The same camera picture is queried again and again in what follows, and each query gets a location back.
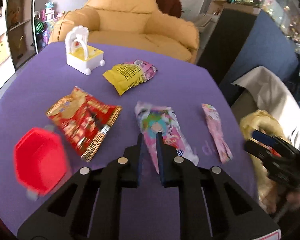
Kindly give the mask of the long pink wrapper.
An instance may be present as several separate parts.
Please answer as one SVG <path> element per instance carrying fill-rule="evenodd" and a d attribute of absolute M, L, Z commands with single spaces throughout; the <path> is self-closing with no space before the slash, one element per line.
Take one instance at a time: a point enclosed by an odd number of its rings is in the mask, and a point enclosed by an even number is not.
<path fill-rule="evenodd" d="M 233 156 L 229 146 L 224 140 L 221 118 L 212 105 L 202 103 L 202 109 L 205 114 L 205 119 L 209 132 L 214 140 L 221 163 L 227 163 Z"/>

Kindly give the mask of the red yellow snack bag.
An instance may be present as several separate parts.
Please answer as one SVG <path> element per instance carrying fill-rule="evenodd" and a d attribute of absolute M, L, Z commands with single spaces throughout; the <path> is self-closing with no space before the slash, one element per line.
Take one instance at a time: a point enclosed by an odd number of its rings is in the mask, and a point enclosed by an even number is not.
<path fill-rule="evenodd" d="M 79 87 L 54 103 L 46 116 L 80 158 L 90 162 L 119 117 L 121 106 L 107 105 Z"/>

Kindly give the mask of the pink cartoon snack bag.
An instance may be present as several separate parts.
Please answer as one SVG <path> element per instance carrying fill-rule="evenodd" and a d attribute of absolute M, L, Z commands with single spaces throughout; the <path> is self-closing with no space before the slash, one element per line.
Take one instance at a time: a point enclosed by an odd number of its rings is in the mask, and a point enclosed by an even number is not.
<path fill-rule="evenodd" d="M 179 156 L 198 165 L 199 157 L 193 152 L 181 132 L 179 122 L 171 107 L 155 106 L 139 101 L 134 111 L 156 171 L 159 170 L 156 147 L 156 137 L 159 132 L 162 133 L 164 143 L 176 148 Z"/>

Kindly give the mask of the yellow pink snack packet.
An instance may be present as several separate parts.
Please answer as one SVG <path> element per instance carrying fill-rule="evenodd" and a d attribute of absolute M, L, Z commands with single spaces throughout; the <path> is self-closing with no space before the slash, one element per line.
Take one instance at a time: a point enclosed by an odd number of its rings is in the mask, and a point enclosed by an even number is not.
<path fill-rule="evenodd" d="M 103 73 L 103 77 L 114 86 L 119 96 L 127 90 L 136 87 L 152 79 L 158 69 L 153 64 L 135 60 L 114 65 Z"/>

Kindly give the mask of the yellow trash bag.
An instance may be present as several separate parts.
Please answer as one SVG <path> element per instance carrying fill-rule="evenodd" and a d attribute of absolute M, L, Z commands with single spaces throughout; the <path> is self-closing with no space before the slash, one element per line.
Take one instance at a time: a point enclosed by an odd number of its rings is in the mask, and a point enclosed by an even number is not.
<path fill-rule="evenodd" d="M 243 117 L 239 127 L 244 149 L 251 156 L 257 178 L 258 198 L 268 214 L 285 205 L 300 207 L 300 151 L 285 137 L 279 122 L 257 110 Z"/>

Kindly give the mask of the white sofa cover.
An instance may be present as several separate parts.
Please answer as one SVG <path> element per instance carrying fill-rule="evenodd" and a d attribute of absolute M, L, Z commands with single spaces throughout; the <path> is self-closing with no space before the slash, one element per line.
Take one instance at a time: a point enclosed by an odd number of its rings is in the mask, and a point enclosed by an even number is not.
<path fill-rule="evenodd" d="M 267 111 L 280 124 L 283 133 L 297 147 L 300 143 L 300 107 L 281 79 L 264 66 L 258 66 L 233 82 L 245 88 L 258 109 Z"/>

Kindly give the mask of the red plastic cup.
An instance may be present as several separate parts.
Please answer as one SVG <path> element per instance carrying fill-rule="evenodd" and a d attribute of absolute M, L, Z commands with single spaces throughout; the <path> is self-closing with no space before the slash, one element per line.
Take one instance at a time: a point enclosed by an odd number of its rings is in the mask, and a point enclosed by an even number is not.
<path fill-rule="evenodd" d="M 43 128 L 32 128 L 19 140 L 13 161 L 17 181 L 40 196 L 56 192 L 72 176 L 60 136 Z"/>

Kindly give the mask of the blue cloth partition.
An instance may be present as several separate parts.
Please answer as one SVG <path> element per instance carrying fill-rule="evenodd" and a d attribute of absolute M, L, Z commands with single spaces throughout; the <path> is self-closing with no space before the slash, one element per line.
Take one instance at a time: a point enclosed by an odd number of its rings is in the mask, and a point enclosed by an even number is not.
<path fill-rule="evenodd" d="M 239 77 L 258 66 L 264 66 L 282 81 L 287 81 L 298 64 L 292 42 L 287 40 L 266 12 L 260 11 L 250 34 L 219 84 L 219 88 L 227 103 L 232 106 L 244 90 L 233 84 Z"/>

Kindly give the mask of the purple tablecloth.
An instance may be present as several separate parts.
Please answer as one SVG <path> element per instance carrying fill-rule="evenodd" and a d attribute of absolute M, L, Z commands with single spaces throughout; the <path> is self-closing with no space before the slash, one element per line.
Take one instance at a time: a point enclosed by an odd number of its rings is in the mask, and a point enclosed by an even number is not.
<path fill-rule="evenodd" d="M 233 154 L 232 161 L 222 165 L 223 170 L 257 198 L 253 166 L 243 150 L 242 133 L 225 97 L 206 69 L 144 50 L 103 44 L 99 48 L 104 52 L 106 63 L 87 76 L 66 64 L 64 43 L 48 45 L 16 73 L 0 99 L 0 218 L 12 233 L 17 233 L 19 226 L 45 201 L 43 197 L 36 201 L 27 198 L 25 188 L 17 182 L 14 146 L 31 128 L 49 125 L 51 121 L 46 111 L 74 87 L 105 104 L 122 108 L 88 164 L 90 168 L 106 166 L 136 143 L 140 129 L 134 108 L 139 101 L 171 107 L 183 135 L 199 157 L 199 165 L 204 168 L 220 165 L 202 109 L 202 104 L 207 103 L 217 109 L 224 139 Z M 118 63 L 134 60 L 149 62 L 158 72 L 146 83 L 119 95 L 103 74 Z"/>

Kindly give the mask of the white yellow toy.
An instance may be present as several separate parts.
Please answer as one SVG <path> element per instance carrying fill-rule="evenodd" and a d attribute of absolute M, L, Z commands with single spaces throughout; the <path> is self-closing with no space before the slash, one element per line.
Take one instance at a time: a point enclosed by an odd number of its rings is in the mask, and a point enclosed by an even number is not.
<path fill-rule="evenodd" d="M 88 37 L 89 30 L 82 25 L 74 27 L 65 37 L 66 63 L 85 75 L 105 65 L 104 51 L 88 45 Z"/>

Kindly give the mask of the brown draped dining chair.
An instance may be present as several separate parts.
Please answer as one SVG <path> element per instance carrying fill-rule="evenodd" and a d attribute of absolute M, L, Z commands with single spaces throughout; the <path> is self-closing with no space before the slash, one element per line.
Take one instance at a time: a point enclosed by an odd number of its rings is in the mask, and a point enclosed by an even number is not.
<path fill-rule="evenodd" d="M 156 0 L 156 3 L 163 14 L 181 18 L 182 5 L 179 0 Z"/>

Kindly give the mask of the toys on floor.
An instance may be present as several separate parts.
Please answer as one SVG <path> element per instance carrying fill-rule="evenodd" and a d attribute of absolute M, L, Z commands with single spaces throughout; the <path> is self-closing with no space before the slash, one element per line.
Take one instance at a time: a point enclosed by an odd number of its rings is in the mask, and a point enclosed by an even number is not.
<path fill-rule="evenodd" d="M 48 44 L 55 23 L 64 13 L 64 11 L 57 12 L 56 5 L 51 1 L 45 4 L 43 10 L 34 12 L 34 34 L 39 51 Z"/>

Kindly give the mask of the wall shelf unit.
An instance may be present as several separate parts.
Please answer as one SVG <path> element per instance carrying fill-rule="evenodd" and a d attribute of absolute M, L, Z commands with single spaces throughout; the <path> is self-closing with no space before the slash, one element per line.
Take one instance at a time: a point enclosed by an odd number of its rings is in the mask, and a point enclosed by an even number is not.
<path fill-rule="evenodd" d="M 0 0 L 0 36 L 7 40 L 13 67 L 18 70 L 38 53 L 34 26 L 35 0 Z"/>

